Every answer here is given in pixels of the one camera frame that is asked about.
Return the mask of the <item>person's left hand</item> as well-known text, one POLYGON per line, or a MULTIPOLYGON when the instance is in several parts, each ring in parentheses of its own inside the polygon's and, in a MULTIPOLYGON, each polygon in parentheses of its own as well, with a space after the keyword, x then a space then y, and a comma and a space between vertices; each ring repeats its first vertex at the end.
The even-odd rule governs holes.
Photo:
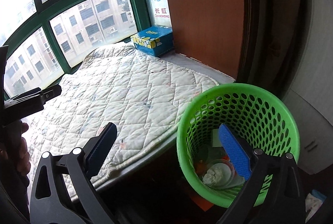
POLYGON ((30 172, 30 154, 28 152, 26 139, 22 136, 23 133, 27 132, 29 126, 26 122, 21 120, 13 122, 6 128, 10 133, 18 134, 20 137, 20 142, 17 147, 15 155, 17 159, 14 160, 17 171, 22 175, 26 176, 30 172))

